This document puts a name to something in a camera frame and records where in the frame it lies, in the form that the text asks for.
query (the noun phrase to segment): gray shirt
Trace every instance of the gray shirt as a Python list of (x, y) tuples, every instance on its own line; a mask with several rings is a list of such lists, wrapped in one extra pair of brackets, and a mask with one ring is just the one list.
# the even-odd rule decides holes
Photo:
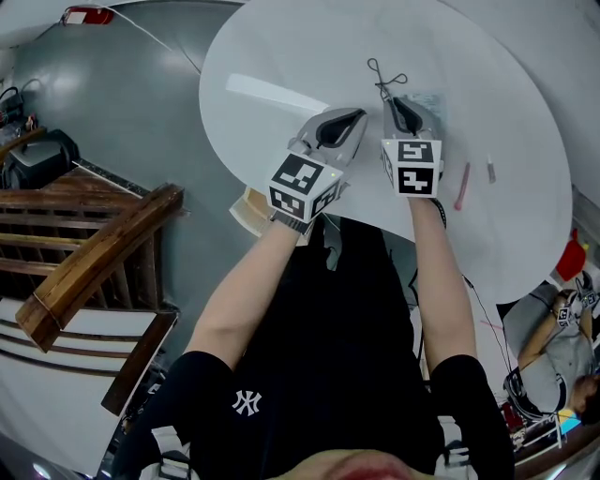
[[(519, 300), (504, 318), (506, 340), (518, 356), (533, 332), (549, 314), (558, 290), (542, 285)], [(560, 378), (569, 399), (578, 377), (593, 373), (595, 359), (592, 342), (576, 324), (554, 328), (542, 355), (521, 370), (527, 397), (541, 412), (555, 412), (560, 401)]]
[(555, 412), (561, 397), (560, 377), (569, 399), (576, 379), (593, 373), (594, 364), (593, 345), (578, 325), (557, 325), (542, 355), (520, 372), (528, 399), (541, 412)]

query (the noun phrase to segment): round white table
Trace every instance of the round white table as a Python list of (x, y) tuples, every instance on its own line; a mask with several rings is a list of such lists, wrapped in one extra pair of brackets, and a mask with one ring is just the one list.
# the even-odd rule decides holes
[[(326, 108), (367, 111), (350, 184), (326, 212), (413, 240), (406, 199), (380, 161), (383, 105), (367, 60), (397, 96), (434, 96), (445, 172), (438, 198), (462, 273), (482, 297), (517, 300), (554, 268), (571, 226), (563, 143), (539, 91), (511, 54), (433, 0), (252, 0), (223, 25), (200, 82), (202, 121), (221, 161), (265, 191), (266, 173)], [(488, 181), (488, 157), (497, 181)], [(454, 209), (467, 162), (471, 175)]]

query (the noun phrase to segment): concrete floor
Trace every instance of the concrete floor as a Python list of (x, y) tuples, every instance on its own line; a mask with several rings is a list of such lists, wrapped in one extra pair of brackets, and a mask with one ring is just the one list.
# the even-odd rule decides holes
[[(237, 8), (208, 2), (120, 7), (173, 52), (115, 17), (105, 26), (56, 25), (16, 55), (13, 83), (23, 89), (27, 111), (48, 128), (63, 129), (83, 158), (144, 188), (173, 182), (186, 189), (191, 215), (172, 222), (164, 238), (165, 294), (181, 309), (165, 344), (170, 358), (183, 351), (206, 300), (255, 240), (228, 212), (244, 186), (206, 138), (199, 74), (181, 53), (202, 69), (212, 39)], [(329, 232), (335, 245), (336, 231)], [(415, 266), (413, 244), (386, 236), (406, 283)]]

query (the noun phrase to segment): white wall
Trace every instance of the white wall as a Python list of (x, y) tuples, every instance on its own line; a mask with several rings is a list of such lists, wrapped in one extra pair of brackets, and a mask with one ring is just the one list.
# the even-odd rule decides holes
[(14, 65), (15, 52), (12, 50), (0, 50), (0, 88), (4, 89), (10, 86)]
[[(15, 322), (15, 313), (23, 302), (0, 300), (0, 318)], [(68, 324), (69, 332), (105, 335), (141, 335), (155, 314), (146, 312), (108, 312), (80, 310)], [(1, 327), (2, 333), (23, 338), (18, 329)], [(87, 350), (113, 350), (113, 342), (85, 342)], [(118, 365), (101, 357), (40, 353), (37, 349), (0, 341), (0, 349), (74, 367), (118, 371)], [(122, 348), (131, 352), (135, 343)], [(94, 365), (89, 365), (93, 358)], [(101, 406), (113, 383), (113, 377), (96, 377), (37, 367), (0, 356), (0, 433), (40, 457), (79, 473), (96, 475), (106, 448), (119, 424), (119, 417)]]
[(442, 1), (531, 75), (561, 131), (573, 183), (600, 205), (600, 7), (594, 0)]
[(4, 0), (0, 5), (0, 48), (34, 39), (58, 22), (65, 8), (73, 4), (77, 1)]

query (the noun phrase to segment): black wire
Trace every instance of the black wire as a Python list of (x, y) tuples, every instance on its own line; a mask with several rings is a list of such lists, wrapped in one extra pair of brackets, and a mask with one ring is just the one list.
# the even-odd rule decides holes
[[(419, 294), (416, 292), (414, 288), (414, 281), (416, 280), (416, 276), (419, 274), (419, 269), (414, 269), (414, 275), (412, 275), (411, 281), (409, 282), (409, 288), (412, 290), (412, 294), (414, 295), (414, 301), (416, 305), (419, 306)], [(419, 342), (419, 354), (416, 356), (417, 362), (421, 363), (421, 356), (423, 355), (423, 344), (425, 341), (425, 337), (423, 335), (423, 327), (421, 327), (421, 340)]]
[[(479, 294), (477, 293), (477, 290), (475, 289), (474, 285), (464, 275), (462, 277), (467, 282), (467, 285), (469, 285), (469, 287), (471, 287), (472, 290), (475, 292), (475, 296), (477, 297), (477, 301), (479, 302), (479, 305), (481, 306), (481, 309), (484, 310), (484, 315), (486, 315), (487, 323), (489, 323), (489, 328), (491, 328), (491, 331), (494, 334), (494, 337), (496, 338), (496, 342), (498, 343), (498, 346), (500, 347), (500, 353), (502, 354), (502, 360), (504, 360), (504, 365), (506, 366), (506, 368), (508, 369), (508, 373), (510, 374), (513, 371), (512, 366), (510, 365), (510, 357), (508, 358), (508, 362), (507, 362), (506, 361), (506, 356), (504, 356), (503, 345), (498, 340), (498, 335), (496, 335), (496, 330), (494, 329), (494, 325), (489, 320), (489, 316), (488, 316), (488, 313), (486, 312), (486, 308), (484, 307), (484, 304), (481, 303), (481, 299), (479, 298)], [(506, 354), (508, 355), (508, 340), (506, 339), (506, 333), (505, 332), (504, 332), (504, 342), (506, 343)]]
[(446, 212), (443, 209), (442, 203), (438, 199), (430, 199), (430, 200), (433, 202), (433, 204), (435, 206), (438, 207), (438, 210), (440, 210), (440, 217), (442, 217), (443, 227), (446, 228), (448, 225), (448, 220), (446, 218)]
[(394, 77), (389, 82), (384, 82), (383, 77), (382, 77), (382, 72), (379, 69), (379, 62), (377, 61), (377, 58), (369, 58), (367, 60), (367, 67), (369, 67), (371, 70), (373, 70), (375, 73), (377, 73), (377, 77), (379, 78), (379, 81), (377, 83), (375, 83), (375, 86), (377, 88), (379, 88), (379, 94), (382, 97), (382, 100), (385, 100), (386, 97), (389, 97), (389, 92), (387, 91), (387, 88), (386, 88), (387, 85), (389, 85), (390, 83), (399, 83), (399, 84), (403, 85), (404, 83), (406, 83), (409, 80), (409, 78), (406, 76), (406, 74), (399, 73), (396, 77)]

